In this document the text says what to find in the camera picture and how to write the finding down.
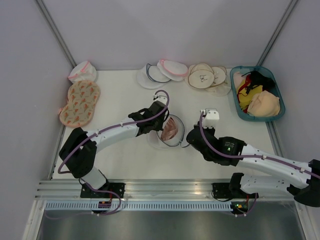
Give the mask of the dusty pink bra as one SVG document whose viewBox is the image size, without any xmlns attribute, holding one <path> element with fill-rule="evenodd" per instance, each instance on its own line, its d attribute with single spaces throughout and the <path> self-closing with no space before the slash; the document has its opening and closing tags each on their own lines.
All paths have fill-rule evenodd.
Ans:
<svg viewBox="0 0 320 240">
<path fill-rule="evenodd" d="M 172 117 L 170 117 L 163 128 L 160 139 L 162 141 L 171 140 L 173 137 L 177 135 L 177 133 L 178 133 L 177 124 L 175 120 Z"/>
</svg>

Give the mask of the blue-trimmed white mesh laundry bag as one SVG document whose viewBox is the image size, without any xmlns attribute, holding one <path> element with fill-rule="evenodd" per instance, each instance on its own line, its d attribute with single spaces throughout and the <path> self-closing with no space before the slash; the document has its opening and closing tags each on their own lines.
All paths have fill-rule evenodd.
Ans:
<svg viewBox="0 0 320 240">
<path fill-rule="evenodd" d="M 163 129 L 167 121 L 169 120 L 169 118 L 173 118 L 178 127 L 178 133 L 176 134 L 176 136 L 170 140 L 162 141 L 160 137 L 163 130 L 162 131 L 152 130 L 150 133 L 146 135 L 147 143 L 158 150 L 168 150 L 168 149 L 173 149 L 178 147 L 187 148 L 189 144 L 185 140 L 186 127 L 183 121 L 178 116 L 174 114 L 169 114 L 168 119 L 164 122 Z"/>
</svg>

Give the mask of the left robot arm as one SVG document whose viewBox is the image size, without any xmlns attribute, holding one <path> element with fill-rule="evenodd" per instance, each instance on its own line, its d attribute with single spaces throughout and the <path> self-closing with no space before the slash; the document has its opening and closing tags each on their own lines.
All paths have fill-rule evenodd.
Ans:
<svg viewBox="0 0 320 240">
<path fill-rule="evenodd" d="M 95 167 L 98 152 L 120 141 L 160 131 L 166 120 L 169 100 L 163 96 L 153 100 L 148 108 L 128 115 L 122 122 L 96 131 L 75 128 L 59 151 L 62 164 L 59 174 L 70 173 L 84 184 L 98 198 L 109 193 L 107 178 Z"/>
</svg>

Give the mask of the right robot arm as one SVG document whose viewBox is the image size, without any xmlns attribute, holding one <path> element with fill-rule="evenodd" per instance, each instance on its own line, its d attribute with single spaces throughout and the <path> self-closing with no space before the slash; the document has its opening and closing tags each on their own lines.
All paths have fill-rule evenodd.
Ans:
<svg viewBox="0 0 320 240">
<path fill-rule="evenodd" d="M 186 141 L 208 162 L 256 170 L 264 176 L 236 172 L 232 175 L 228 192 L 235 198 L 244 193 L 292 196 L 305 206 L 320 206 L 320 162 L 300 162 L 268 154 L 243 140 L 225 136 L 216 138 L 214 128 L 196 124 Z"/>
</svg>

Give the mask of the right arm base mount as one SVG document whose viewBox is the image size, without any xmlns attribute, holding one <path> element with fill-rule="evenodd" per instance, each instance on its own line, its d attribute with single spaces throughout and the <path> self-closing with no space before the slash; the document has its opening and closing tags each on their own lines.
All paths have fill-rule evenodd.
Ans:
<svg viewBox="0 0 320 240">
<path fill-rule="evenodd" d="M 211 196 L 220 202 L 228 202 L 233 199 L 241 198 L 241 195 L 232 193 L 229 189 L 229 184 L 225 182 L 212 183 Z"/>
</svg>

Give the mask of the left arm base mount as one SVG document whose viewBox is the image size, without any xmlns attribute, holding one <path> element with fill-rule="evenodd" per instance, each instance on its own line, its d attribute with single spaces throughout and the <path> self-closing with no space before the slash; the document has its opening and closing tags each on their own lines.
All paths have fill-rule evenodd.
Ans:
<svg viewBox="0 0 320 240">
<path fill-rule="evenodd" d="M 83 199 L 122 199 L 126 184 L 123 182 L 107 182 L 100 189 L 92 190 L 87 184 L 81 185 L 80 197 Z"/>
</svg>

